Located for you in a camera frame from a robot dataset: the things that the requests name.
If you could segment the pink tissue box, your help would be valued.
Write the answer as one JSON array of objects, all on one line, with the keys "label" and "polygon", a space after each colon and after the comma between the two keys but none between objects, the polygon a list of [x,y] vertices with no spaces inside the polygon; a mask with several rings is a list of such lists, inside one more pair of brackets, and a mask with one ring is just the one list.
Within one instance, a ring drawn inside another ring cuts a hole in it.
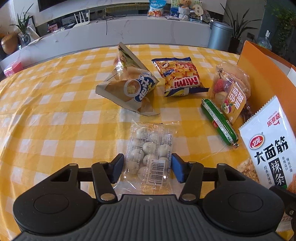
[{"label": "pink tissue box", "polygon": [[4,75],[6,77],[12,76],[23,70],[23,65],[20,60],[16,60],[4,69]]}]

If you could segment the clear white candy bag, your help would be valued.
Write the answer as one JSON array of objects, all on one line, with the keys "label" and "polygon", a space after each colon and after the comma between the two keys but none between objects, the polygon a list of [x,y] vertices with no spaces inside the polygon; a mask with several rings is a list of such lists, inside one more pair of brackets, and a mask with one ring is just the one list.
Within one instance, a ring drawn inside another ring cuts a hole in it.
[{"label": "clear white candy bag", "polygon": [[119,195],[171,194],[171,157],[179,124],[132,121],[125,163],[116,187]]}]

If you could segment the white TV console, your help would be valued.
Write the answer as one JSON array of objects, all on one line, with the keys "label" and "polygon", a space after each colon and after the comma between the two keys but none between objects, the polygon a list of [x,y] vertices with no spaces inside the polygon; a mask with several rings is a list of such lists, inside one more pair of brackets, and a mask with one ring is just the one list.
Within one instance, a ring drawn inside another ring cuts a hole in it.
[{"label": "white TV console", "polygon": [[1,71],[20,60],[30,67],[49,59],[99,47],[129,44],[172,44],[207,47],[208,24],[168,20],[148,16],[127,16],[107,21],[92,21],[82,27],[51,33],[23,47],[1,61]]}]

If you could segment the small plant in vase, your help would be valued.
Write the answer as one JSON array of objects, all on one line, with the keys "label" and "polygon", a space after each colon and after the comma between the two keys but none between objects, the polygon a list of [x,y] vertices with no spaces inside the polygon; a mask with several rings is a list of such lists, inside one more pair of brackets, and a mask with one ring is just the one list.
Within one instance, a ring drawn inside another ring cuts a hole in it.
[{"label": "small plant in vase", "polygon": [[16,15],[17,23],[11,24],[11,26],[16,26],[20,30],[22,34],[22,42],[25,46],[29,45],[29,43],[31,42],[31,38],[27,33],[27,28],[28,28],[29,20],[32,18],[31,15],[28,15],[28,11],[32,6],[33,4],[31,4],[30,7],[22,14],[20,15],[17,14]]}]

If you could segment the Mimi snack bag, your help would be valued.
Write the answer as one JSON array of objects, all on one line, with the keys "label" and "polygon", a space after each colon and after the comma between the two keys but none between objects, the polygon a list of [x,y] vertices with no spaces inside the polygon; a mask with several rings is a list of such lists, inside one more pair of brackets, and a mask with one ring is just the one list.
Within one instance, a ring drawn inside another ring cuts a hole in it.
[{"label": "Mimi snack bag", "polygon": [[181,97],[208,92],[190,57],[154,58],[152,63],[165,80],[165,97]]}]

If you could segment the teddy bear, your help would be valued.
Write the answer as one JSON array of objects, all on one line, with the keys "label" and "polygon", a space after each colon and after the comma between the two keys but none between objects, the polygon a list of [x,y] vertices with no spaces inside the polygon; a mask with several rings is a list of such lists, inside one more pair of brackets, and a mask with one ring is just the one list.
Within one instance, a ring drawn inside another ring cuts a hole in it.
[{"label": "teddy bear", "polygon": [[179,0],[179,3],[178,3],[179,16],[178,16],[178,18],[180,20],[184,20],[184,21],[189,20],[189,15],[191,12],[191,9],[190,9],[191,3],[192,2],[190,0]]}]

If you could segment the water jug with pump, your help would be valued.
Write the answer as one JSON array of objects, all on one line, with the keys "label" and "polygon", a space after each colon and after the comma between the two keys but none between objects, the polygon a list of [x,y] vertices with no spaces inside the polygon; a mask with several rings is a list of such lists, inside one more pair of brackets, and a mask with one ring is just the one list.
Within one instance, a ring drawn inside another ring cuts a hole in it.
[{"label": "water jug with pump", "polygon": [[271,51],[272,50],[272,45],[271,45],[271,43],[269,41],[269,35],[270,35],[270,32],[269,32],[269,30],[267,30],[264,37],[259,37],[257,39],[257,45]]}]

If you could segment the orange cardboard box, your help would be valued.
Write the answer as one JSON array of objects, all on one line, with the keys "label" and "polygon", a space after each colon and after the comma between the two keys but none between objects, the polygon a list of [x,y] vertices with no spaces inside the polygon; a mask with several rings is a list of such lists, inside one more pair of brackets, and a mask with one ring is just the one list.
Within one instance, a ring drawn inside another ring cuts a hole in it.
[{"label": "orange cardboard box", "polygon": [[237,66],[250,78],[250,109],[257,112],[277,96],[295,131],[295,66],[259,45],[245,41]]}]

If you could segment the clear dried fruit bag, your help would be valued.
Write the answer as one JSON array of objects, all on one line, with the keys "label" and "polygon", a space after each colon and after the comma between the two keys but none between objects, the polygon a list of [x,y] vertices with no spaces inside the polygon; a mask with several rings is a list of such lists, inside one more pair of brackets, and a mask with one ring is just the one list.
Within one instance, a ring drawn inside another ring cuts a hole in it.
[{"label": "clear dried fruit bag", "polygon": [[237,65],[221,62],[216,65],[209,98],[234,124],[251,96],[249,76]]}]

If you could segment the green sausage stick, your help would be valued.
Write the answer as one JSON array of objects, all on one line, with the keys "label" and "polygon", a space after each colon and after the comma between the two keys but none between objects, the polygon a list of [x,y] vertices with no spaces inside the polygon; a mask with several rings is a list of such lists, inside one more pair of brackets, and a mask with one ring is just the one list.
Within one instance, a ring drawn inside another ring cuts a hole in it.
[{"label": "green sausage stick", "polygon": [[216,104],[212,100],[204,98],[201,101],[201,109],[212,126],[222,137],[222,140],[224,140],[228,146],[237,148],[239,146],[238,134]]}]

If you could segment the beige potato chip bag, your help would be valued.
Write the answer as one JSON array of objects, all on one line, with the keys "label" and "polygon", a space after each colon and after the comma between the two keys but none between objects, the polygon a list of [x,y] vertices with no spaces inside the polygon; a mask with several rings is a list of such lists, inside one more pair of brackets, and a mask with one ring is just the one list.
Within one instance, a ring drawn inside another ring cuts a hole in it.
[{"label": "beige potato chip bag", "polygon": [[159,81],[125,44],[120,42],[117,49],[114,70],[96,86],[95,93],[135,113],[157,115],[148,94]]}]

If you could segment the black television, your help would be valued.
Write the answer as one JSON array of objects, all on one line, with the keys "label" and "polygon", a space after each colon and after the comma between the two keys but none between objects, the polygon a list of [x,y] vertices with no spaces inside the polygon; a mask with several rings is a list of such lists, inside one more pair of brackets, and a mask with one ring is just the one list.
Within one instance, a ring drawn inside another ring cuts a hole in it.
[{"label": "black television", "polygon": [[38,0],[39,12],[65,1],[67,0]]}]

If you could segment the potted long-leaf plant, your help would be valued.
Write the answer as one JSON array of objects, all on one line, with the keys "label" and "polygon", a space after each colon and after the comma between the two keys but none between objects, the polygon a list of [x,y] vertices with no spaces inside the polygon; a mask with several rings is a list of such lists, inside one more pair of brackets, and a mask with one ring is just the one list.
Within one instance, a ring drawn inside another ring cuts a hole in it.
[{"label": "potted long-leaf plant", "polygon": [[246,20],[246,16],[249,13],[250,9],[248,9],[241,18],[239,18],[238,13],[236,14],[236,16],[233,15],[231,9],[226,6],[224,7],[222,4],[220,4],[222,6],[222,8],[224,9],[224,13],[226,14],[227,18],[229,19],[230,23],[227,24],[229,25],[233,32],[232,32],[232,37],[230,40],[230,45],[228,48],[228,52],[230,53],[236,53],[237,49],[239,47],[240,44],[240,38],[243,32],[245,32],[246,30],[257,30],[257,27],[252,27],[249,24],[251,22],[257,22],[260,21],[261,19],[253,19],[253,20]]}]

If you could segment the grey metal trash bin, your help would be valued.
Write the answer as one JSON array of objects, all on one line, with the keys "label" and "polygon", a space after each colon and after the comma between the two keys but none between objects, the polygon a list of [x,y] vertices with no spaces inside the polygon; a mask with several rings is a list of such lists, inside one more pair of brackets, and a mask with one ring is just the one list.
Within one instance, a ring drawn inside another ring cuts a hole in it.
[{"label": "grey metal trash bin", "polygon": [[208,48],[227,51],[230,45],[233,28],[225,23],[213,21],[210,24],[211,34]]}]

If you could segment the blue snack bag on console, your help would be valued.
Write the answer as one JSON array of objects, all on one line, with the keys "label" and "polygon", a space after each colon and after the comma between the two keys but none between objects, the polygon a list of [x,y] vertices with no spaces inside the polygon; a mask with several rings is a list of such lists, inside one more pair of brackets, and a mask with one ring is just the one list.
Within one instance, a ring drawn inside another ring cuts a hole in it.
[{"label": "blue snack bag on console", "polygon": [[153,17],[162,17],[165,5],[166,0],[150,0],[147,15]]}]

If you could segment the white spicy strip packet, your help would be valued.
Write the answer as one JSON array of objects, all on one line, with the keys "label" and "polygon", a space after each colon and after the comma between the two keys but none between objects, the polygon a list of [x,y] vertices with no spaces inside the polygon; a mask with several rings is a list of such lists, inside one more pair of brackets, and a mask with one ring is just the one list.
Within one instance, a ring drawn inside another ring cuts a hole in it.
[{"label": "white spicy strip packet", "polygon": [[295,135],[278,98],[273,96],[239,132],[259,183],[295,193]]}]

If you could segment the yellow checkered tablecloth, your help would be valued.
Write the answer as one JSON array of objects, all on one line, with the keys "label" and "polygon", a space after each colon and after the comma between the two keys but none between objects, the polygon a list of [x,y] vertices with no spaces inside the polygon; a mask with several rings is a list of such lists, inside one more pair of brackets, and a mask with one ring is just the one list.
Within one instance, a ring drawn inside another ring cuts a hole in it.
[{"label": "yellow checkered tablecloth", "polygon": [[38,64],[1,82],[1,240],[19,234],[13,202],[69,163],[90,167],[126,151],[132,122],[178,123],[173,151],[207,167],[237,167],[243,142],[226,146],[201,110],[206,94],[165,98],[159,80],[155,116],[126,110],[95,93],[113,70],[116,47],[97,48]]}]

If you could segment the white wifi router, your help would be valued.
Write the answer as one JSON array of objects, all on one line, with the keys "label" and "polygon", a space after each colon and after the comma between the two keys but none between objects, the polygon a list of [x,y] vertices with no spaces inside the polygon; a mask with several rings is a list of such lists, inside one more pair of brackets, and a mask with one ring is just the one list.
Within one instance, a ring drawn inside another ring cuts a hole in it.
[{"label": "white wifi router", "polygon": [[84,13],[82,13],[81,11],[79,12],[78,15],[79,16],[74,14],[74,18],[75,18],[74,28],[90,24],[90,10],[88,10],[86,15],[84,15]]}]

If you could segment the brown round vase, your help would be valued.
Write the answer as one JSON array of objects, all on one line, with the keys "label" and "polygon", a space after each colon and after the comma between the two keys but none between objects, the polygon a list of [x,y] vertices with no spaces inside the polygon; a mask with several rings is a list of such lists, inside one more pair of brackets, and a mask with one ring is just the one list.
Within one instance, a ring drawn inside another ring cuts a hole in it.
[{"label": "brown round vase", "polygon": [[3,37],[1,40],[1,46],[7,55],[14,53],[18,48],[18,34],[10,33]]}]

